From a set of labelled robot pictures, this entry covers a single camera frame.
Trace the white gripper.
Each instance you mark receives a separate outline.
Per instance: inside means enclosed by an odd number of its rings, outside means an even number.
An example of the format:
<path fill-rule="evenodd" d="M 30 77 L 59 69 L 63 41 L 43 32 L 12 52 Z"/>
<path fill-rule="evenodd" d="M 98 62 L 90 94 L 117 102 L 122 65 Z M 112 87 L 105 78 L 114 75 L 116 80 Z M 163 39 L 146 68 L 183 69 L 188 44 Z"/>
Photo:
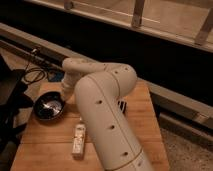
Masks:
<path fill-rule="evenodd" d="M 74 87 L 80 76 L 77 74 L 65 74 L 61 81 L 61 98 L 63 100 L 69 100 L 73 95 Z"/>

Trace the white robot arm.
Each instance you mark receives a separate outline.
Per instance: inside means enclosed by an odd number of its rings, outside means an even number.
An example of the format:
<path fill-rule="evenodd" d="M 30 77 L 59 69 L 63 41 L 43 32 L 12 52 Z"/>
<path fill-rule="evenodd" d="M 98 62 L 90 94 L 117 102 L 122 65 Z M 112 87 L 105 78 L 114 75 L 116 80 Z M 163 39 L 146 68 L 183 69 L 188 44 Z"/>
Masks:
<path fill-rule="evenodd" d="M 154 171 L 118 101 L 137 82 L 134 68 L 123 63 L 62 62 L 62 99 L 75 98 L 98 158 L 105 171 Z"/>

